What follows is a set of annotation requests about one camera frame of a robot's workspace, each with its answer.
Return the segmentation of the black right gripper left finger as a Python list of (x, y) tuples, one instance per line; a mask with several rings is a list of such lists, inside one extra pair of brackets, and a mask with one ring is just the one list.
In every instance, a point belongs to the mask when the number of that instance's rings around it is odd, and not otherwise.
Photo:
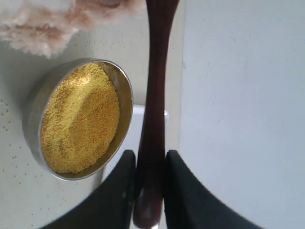
[(44, 226), (45, 229), (128, 229), (135, 183), (135, 154), (124, 151), (119, 162), (82, 203)]

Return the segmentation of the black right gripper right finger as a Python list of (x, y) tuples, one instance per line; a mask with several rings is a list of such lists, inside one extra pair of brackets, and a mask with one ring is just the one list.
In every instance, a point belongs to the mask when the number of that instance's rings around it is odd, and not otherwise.
[(164, 207), (169, 229), (258, 228), (206, 189), (175, 150), (166, 155)]

